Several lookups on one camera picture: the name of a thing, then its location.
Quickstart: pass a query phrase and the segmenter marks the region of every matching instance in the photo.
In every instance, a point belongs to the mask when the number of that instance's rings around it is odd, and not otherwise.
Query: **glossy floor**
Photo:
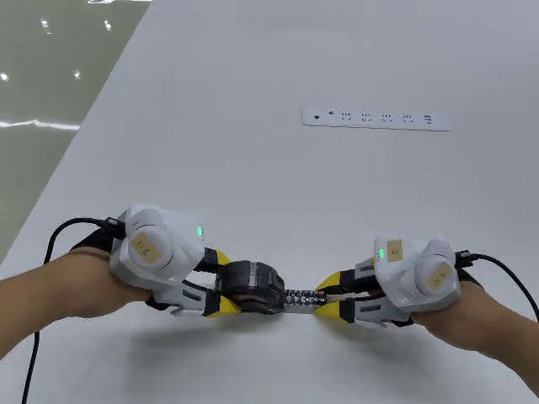
[[[0,262],[147,5],[2,0]]]

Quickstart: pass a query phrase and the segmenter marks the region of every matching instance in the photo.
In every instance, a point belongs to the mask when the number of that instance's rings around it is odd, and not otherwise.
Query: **wrist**
[[[108,272],[109,257],[107,252],[92,247],[80,247],[70,251],[65,256],[47,264],[43,269],[48,270],[54,283],[55,310],[58,318],[55,320],[78,316],[87,305],[88,290],[93,289],[90,279],[83,275],[83,270],[97,273],[100,270]]]

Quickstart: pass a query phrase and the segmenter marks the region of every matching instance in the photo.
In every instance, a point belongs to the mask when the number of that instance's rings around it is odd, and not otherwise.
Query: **forearm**
[[[485,354],[511,368],[539,396],[539,323],[514,313],[502,328],[501,344]]]
[[[65,316],[55,271],[48,267],[0,282],[0,358],[33,332]]]
[[[31,333],[67,316],[109,314],[151,291],[120,282],[109,254],[91,247],[0,282],[0,358]]]

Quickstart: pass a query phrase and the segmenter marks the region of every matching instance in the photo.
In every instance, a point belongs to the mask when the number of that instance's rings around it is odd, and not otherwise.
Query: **white table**
[[[208,242],[309,288],[375,235],[443,235],[539,294],[539,4],[156,1],[2,266],[37,266],[75,215],[133,202],[205,215]],[[432,110],[451,133],[309,128],[303,106]],[[65,252],[89,229],[68,231]],[[531,311],[495,267],[472,271]],[[17,402],[31,338],[0,364]],[[511,371],[418,327],[212,321],[132,305],[42,335],[38,403],[535,402]]]

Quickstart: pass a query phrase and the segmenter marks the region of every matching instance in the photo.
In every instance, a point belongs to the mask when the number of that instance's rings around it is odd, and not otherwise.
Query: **label sticker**
[[[432,274],[430,274],[429,278],[427,279],[427,285],[432,290],[438,290],[441,288],[446,279],[449,278],[451,271],[452,269],[449,265],[447,265],[447,263],[441,263],[434,271],[432,271]]]
[[[391,240],[387,242],[387,261],[395,263],[403,260],[403,241]]]
[[[141,256],[142,261],[148,265],[155,263],[161,256],[161,252],[148,240],[146,233],[140,233],[129,243]]]

